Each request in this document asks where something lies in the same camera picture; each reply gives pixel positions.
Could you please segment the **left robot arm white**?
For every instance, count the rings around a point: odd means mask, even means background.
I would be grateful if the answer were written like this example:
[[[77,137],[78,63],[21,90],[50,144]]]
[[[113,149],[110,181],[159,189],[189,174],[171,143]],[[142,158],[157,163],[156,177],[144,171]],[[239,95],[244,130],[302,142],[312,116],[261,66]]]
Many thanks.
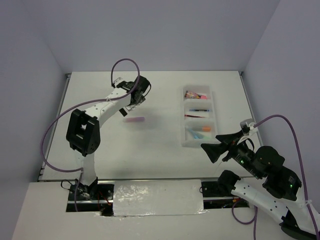
[[[136,88],[130,92],[135,83]],[[143,76],[135,81],[116,79],[114,90],[93,106],[72,111],[66,140],[74,151],[76,163],[82,168],[82,177],[76,180],[77,195],[91,200],[98,193],[98,177],[95,171],[95,151],[101,143],[100,128],[115,113],[126,116],[146,100],[151,83]]]

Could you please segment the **green capped lead case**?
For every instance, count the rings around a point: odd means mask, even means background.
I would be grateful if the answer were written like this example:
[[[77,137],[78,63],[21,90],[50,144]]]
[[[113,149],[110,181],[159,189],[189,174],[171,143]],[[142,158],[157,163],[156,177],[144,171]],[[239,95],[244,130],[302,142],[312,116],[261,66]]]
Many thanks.
[[[210,140],[211,139],[211,137],[208,137],[208,136],[194,136],[194,139],[202,139],[202,140]]]

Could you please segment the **blue capped lead case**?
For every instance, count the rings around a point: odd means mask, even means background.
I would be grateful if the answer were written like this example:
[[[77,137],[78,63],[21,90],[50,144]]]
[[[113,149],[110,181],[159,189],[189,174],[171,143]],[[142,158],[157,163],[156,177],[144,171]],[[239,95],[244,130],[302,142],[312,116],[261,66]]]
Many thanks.
[[[190,128],[187,128],[187,131],[192,135],[192,137],[194,139],[202,139],[203,138],[202,134],[200,134],[199,132],[196,132],[196,131],[194,131],[194,130],[192,130]]]

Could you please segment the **red ink pen refill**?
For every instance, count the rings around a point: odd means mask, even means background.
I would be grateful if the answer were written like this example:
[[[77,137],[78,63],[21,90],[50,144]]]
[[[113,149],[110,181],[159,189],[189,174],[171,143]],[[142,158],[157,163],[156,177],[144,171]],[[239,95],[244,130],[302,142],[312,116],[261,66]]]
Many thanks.
[[[199,116],[199,115],[191,115],[191,114],[185,114],[185,118],[193,118],[193,119],[207,119],[206,116]]]

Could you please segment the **pink capped glue bottle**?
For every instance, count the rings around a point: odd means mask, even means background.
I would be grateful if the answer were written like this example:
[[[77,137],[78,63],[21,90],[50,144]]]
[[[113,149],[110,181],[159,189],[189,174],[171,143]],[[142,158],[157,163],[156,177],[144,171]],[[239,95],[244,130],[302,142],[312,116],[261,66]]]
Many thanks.
[[[204,94],[199,94],[193,91],[186,91],[184,94],[185,99],[196,99],[196,100],[206,100],[207,96]]]

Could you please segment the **orange capped lead case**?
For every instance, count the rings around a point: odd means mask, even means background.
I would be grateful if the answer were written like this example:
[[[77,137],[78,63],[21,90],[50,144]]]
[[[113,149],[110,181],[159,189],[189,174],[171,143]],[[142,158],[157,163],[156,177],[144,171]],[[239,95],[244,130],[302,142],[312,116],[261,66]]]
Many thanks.
[[[192,127],[193,131],[199,131],[199,132],[210,132],[211,127],[210,126],[194,126]]]

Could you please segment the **purple capped lead case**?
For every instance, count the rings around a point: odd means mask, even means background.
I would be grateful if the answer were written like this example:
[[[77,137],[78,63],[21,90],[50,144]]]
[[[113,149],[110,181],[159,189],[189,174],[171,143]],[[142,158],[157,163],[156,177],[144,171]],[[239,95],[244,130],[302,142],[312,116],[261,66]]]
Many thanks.
[[[128,117],[128,118],[123,119],[124,123],[140,123],[140,122],[144,122],[144,121],[145,121],[145,117],[143,117],[143,116]]]

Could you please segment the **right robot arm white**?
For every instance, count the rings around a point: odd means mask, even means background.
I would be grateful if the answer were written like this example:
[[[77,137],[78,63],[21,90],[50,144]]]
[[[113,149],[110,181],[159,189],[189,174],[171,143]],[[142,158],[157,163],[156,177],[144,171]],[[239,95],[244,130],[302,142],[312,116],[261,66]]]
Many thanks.
[[[217,135],[218,144],[202,143],[212,163],[225,155],[223,162],[234,160],[257,180],[263,180],[265,193],[249,185],[231,170],[217,179],[217,190],[223,196],[235,195],[267,213],[281,230],[296,240],[320,238],[320,214],[304,196],[305,187],[299,176],[284,166],[285,159],[271,146],[257,150],[249,147],[248,133],[242,130]]]

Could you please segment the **teal pen refill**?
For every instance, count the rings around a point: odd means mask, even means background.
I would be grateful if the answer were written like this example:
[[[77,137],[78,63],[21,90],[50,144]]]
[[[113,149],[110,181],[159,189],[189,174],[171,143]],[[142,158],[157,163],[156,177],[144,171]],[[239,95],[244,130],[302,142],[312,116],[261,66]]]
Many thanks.
[[[210,109],[189,109],[189,112],[210,112]]]

